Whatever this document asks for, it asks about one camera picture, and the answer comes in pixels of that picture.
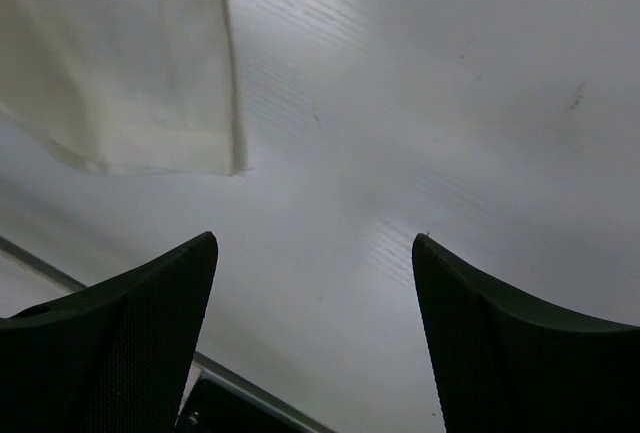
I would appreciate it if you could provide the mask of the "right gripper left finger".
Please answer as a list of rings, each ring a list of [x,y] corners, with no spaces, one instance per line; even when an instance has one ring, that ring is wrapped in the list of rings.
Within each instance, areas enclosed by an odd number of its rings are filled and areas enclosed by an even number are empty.
[[[2,431],[173,431],[217,257],[205,232],[2,319]]]

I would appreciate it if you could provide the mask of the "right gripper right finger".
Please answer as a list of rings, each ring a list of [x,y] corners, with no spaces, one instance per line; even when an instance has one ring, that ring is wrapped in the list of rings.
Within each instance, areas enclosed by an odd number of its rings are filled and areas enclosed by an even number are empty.
[[[638,327],[537,298],[426,234],[412,267],[447,431],[638,431]]]

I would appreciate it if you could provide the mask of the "white pleated skirt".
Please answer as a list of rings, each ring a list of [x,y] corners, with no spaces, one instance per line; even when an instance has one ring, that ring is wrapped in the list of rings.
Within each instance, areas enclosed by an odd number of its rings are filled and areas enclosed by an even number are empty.
[[[1,113],[86,171],[234,175],[227,0],[1,0]]]

